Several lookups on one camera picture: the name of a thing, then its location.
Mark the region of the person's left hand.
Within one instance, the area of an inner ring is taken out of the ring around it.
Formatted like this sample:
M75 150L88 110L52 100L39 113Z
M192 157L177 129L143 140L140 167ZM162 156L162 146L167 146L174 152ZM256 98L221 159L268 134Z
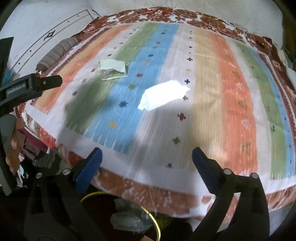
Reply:
M25 127L25 123L21 118L17 118L11 139L11 150L6 155L6 163L12 174L17 173L20 167L19 154L21 150L18 131Z

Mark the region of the person's right thumb tip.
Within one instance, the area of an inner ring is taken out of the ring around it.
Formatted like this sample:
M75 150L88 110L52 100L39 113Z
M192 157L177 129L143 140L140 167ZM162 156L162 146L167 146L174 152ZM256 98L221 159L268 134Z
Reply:
M140 241L153 241L153 240L147 236L144 236Z

